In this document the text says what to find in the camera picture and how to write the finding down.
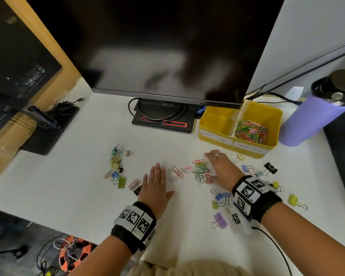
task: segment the beige pants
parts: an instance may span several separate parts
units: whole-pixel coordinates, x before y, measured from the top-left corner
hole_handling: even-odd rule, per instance
[[[144,261],[130,270],[129,276],[250,276],[241,267],[233,267],[217,260],[193,260],[179,268],[162,268]]]

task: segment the person's left arm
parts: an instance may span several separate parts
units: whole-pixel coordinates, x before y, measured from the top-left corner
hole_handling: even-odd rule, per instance
[[[138,201],[148,206],[158,220],[175,192],[166,193],[166,172],[159,163],[151,168],[149,182],[147,177],[147,174],[143,177]],[[71,274],[72,276],[119,276],[131,256],[132,252],[126,243],[110,235]]]

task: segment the person's left hand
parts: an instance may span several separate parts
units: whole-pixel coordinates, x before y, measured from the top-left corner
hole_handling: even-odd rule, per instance
[[[166,171],[164,168],[161,168],[160,163],[156,163],[156,167],[153,166],[151,168],[148,183],[147,178],[148,176],[145,174],[138,201],[147,204],[158,220],[164,214],[167,203],[175,194],[175,191],[166,193]]]

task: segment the person's right arm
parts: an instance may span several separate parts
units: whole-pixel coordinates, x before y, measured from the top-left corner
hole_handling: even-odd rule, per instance
[[[217,174],[207,182],[231,192],[245,174],[219,150],[206,156]],[[284,203],[268,209],[261,223],[304,276],[345,276],[345,247]]]

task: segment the handwritten label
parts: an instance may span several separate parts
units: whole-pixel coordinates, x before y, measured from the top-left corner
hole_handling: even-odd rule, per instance
[[[208,138],[211,138],[211,139],[214,139],[216,141],[220,141],[222,143],[225,143],[225,144],[229,144],[231,145],[232,144],[232,139],[229,139],[229,138],[224,138],[222,136],[218,136],[218,135],[215,135],[215,134],[212,134],[210,132],[207,132],[205,130],[200,130],[199,131],[202,135],[208,137]]]
[[[259,147],[254,146],[254,145],[244,144],[244,143],[239,142],[239,141],[235,141],[233,143],[233,146],[235,146],[237,148],[244,149],[244,150],[248,150],[248,151],[251,151],[254,153],[263,154],[263,155],[270,152],[270,150],[268,150],[268,149],[259,148]]]

